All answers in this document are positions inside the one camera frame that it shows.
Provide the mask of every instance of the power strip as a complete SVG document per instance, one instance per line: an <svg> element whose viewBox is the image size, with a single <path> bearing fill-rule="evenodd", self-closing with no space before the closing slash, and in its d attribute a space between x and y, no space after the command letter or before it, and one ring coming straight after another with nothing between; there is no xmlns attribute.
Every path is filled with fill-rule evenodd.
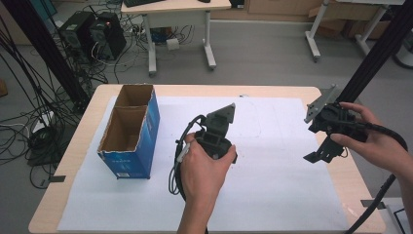
<svg viewBox="0 0 413 234"><path fill-rule="evenodd" d="M54 112L53 112L53 111L49 111L49 112L43 113L43 114L42 114L42 117L39 118L36 126L34 126L34 129L33 129L33 132L32 132L32 133L34 134L34 133L36 133L37 131L39 131L39 130L41 130L41 129L43 129L43 128L46 128L47 126L49 126L49 125L50 125L50 120L52 120L53 116L54 116Z"/></svg>

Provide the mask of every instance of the floor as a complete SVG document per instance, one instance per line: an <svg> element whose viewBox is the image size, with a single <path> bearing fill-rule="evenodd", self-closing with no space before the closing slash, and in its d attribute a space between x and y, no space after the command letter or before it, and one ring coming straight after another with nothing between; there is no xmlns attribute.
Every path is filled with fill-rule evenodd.
<svg viewBox="0 0 413 234"><path fill-rule="evenodd" d="M88 4L98 2L100 1L91 0ZM79 3L57 4L58 14L55 20L65 21L85 6ZM117 83L119 80L122 84L312 86L320 89L337 84L344 88L363 60L361 50L351 39L317 36L321 59L314 63L304 36L304 31L310 27L308 23L214 20L210 31L211 46L217 63L214 70L207 67L203 51L204 28L196 26L192 40L181 45L179 50L169 51L165 46L157 47L158 72L155 76L149 77L145 59L147 55L136 46L132 46L120 59L121 65L116 68L116 76L113 66L107 66L104 74L109 83ZM47 75L45 64L31 46L19 46L19 50L40 74ZM24 87L30 90L16 63L3 53L3 49L0 52L5 54L4 57ZM22 97L21 87L3 60L0 61L0 70L0 78L6 82L9 91L7 96L0 97L0 120L31 111L31 105L26 97ZM413 114L410 103L413 98L412 78L413 70L402 68L389 59L358 99L369 106L386 126L400 133L408 143L413 142L409 122L409 116ZM19 121L11 120L0 124L18 124ZM3 135L3 131L0 133L3 143L8 137ZM17 140L11 147L12 153L3 152L1 158L10 157L21 148L21 142ZM365 162L355 152L352 153L369 191L375 196L389 173ZM31 185L31 167L26 163L24 157L19 157L0 166L2 233L28 233L28 223L44 194L45 190ZM395 183L386 197L399 196L398 184Z"/></svg>

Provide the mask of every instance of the desk leg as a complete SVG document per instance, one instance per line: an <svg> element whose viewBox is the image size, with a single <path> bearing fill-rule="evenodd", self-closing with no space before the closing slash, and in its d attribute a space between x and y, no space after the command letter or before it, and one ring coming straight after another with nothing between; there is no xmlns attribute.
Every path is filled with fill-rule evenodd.
<svg viewBox="0 0 413 234"><path fill-rule="evenodd" d="M155 43L152 42L151 28L149 26L148 15L144 14L143 26L145 27L146 38L148 40L148 57L149 57L149 75L154 75L156 73L156 50Z"/></svg>
<svg viewBox="0 0 413 234"><path fill-rule="evenodd" d="M327 10L328 2L329 0L322 1L321 7L319 8L319 13L317 14L316 20L313 23L311 31L306 31L306 39L310 45L311 52L313 53L314 62L317 62L317 59L321 57L321 54L319 53L319 48L317 47L316 41L314 40L314 36L316 35L316 31L319 28L319 24L321 23L325 10Z"/></svg>
<svg viewBox="0 0 413 234"><path fill-rule="evenodd" d="M388 9L388 5L382 6L380 8L380 10L377 11L374 18L368 23L367 29L362 33L362 35L360 35L360 34L355 35L356 42L361 47L361 49L364 52L365 56L367 56L368 53L370 52L370 48L367 46L365 41L367 40L368 36L370 36L370 34L373 31L374 27L376 27L377 23L382 18L382 16L385 14L387 9Z"/></svg>
<svg viewBox="0 0 413 234"><path fill-rule="evenodd" d="M206 58L209 67L213 70L216 67L215 58L213 57L212 48L209 44L209 29L210 29L210 11L206 11L206 38L204 41L204 49L206 50Z"/></svg>

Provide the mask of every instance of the keyboard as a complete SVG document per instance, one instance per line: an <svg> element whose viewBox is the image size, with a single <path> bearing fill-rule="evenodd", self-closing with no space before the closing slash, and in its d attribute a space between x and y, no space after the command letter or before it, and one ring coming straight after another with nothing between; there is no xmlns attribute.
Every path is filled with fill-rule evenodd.
<svg viewBox="0 0 413 234"><path fill-rule="evenodd" d="M134 7L134 6L139 6L139 5L144 5L144 4L149 4L149 3L154 3L154 2L161 2L164 0L124 0L125 6L127 7Z"/></svg>

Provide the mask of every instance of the desk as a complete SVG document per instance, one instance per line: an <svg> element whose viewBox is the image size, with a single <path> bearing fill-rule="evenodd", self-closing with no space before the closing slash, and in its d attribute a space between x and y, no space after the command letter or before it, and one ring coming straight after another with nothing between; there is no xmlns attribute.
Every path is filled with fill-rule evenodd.
<svg viewBox="0 0 413 234"><path fill-rule="evenodd" d="M122 85L101 85L96 89L56 170L55 176L65 176L65 181L49 185L29 224L30 232L56 233L73 180L83 163L90 142L94 137L94 132L99 125L108 101L111 97L119 94L121 87ZM238 97L239 95L247 95L263 98L301 98L303 108L306 108L307 103L312 102L320 95L319 90L312 87L156 85L155 90L159 97ZM324 138L325 134L317 134L319 144L322 143ZM345 159L337 158L333 160L327 165L327 169L347 220L351 225L365 210L360 200L371 199L371 196L351 155ZM385 223L380 214L375 212L357 233L383 233L384 231Z"/></svg>
<svg viewBox="0 0 413 234"><path fill-rule="evenodd" d="M149 75L153 75L156 73L156 51L149 33L150 28L204 24L206 26L204 39L206 58L209 67L214 69L216 62L209 44L210 11L229 8L231 8L231 3L228 0L211 0L210 3L198 0L167 0L131 8L123 4L121 11L125 14L142 14L149 47Z"/></svg>
<svg viewBox="0 0 413 234"><path fill-rule="evenodd" d="M363 34L362 35L357 34L355 36L357 40L357 44L361 47L364 54L367 55L370 52L370 48L367 46L365 41L367 40L370 33L373 31L374 27L379 22L379 20L382 18L382 16L387 11L388 5L402 5L404 0L337 0L337 2L384 5L383 7L380 8L379 11L377 11L376 15L370 21L367 28L363 32ZM311 31L305 32L310 49L313 53L314 62L317 62L317 60L321 57L321 54L319 53L319 48L317 47L316 41L314 40L314 36L316 35L317 29L319 28L319 24L321 23L322 17L324 16L325 11L327 10L328 3L329 3L329 0L322 1L321 7L319 8L319 13L317 14L317 17L313 23Z"/></svg>

